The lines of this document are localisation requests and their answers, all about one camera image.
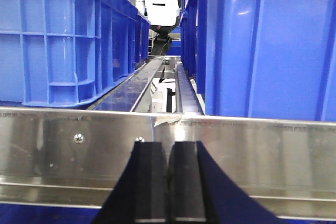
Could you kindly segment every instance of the screw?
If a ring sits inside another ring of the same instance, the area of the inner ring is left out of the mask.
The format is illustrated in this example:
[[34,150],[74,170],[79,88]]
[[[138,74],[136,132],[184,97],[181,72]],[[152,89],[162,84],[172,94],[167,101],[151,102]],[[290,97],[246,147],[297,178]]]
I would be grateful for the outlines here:
[[84,136],[80,133],[73,136],[73,139],[76,142],[76,144],[81,144],[82,142],[84,142]]
[[137,137],[135,140],[139,142],[145,142],[145,139],[141,136]]

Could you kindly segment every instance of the blue plastic crate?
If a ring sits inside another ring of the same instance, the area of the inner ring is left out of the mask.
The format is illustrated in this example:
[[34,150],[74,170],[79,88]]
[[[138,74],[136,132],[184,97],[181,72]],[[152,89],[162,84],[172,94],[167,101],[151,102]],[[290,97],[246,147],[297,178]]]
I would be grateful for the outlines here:
[[172,45],[169,51],[166,53],[166,55],[180,56],[181,55],[181,41],[173,40]]
[[128,0],[0,0],[0,101],[77,107],[135,68]]
[[206,113],[336,121],[335,3],[187,0],[182,59]]

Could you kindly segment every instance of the metal frame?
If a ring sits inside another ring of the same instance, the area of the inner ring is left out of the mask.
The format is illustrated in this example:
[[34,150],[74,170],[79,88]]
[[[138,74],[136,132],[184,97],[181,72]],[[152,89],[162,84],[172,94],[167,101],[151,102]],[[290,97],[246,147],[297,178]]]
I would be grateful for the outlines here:
[[2,107],[0,201],[99,208],[140,137],[167,156],[175,141],[201,140],[280,217],[336,220],[336,124],[326,122]]

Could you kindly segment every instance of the conveyor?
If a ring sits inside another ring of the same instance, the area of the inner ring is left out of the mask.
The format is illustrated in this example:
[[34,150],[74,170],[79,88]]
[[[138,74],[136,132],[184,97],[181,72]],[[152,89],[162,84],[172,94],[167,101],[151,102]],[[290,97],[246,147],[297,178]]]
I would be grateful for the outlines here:
[[[336,220],[335,123],[130,112],[148,108],[151,78],[171,76],[177,61],[150,61],[88,110],[0,107],[0,202],[91,209],[82,221],[90,223],[134,141],[161,143],[167,160],[175,142],[200,141],[234,183],[278,217]],[[137,95],[124,98],[138,106],[123,99],[134,86]],[[104,110],[111,104],[123,111]]]

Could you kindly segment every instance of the stainless steel rail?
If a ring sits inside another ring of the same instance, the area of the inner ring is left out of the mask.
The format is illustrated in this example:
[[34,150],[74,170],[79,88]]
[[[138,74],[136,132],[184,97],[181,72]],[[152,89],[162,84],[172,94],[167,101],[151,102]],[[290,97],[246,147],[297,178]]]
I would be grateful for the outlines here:
[[281,217],[336,220],[336,123],[0,108],[0,201],[99,207],[133,142],[201,140]]

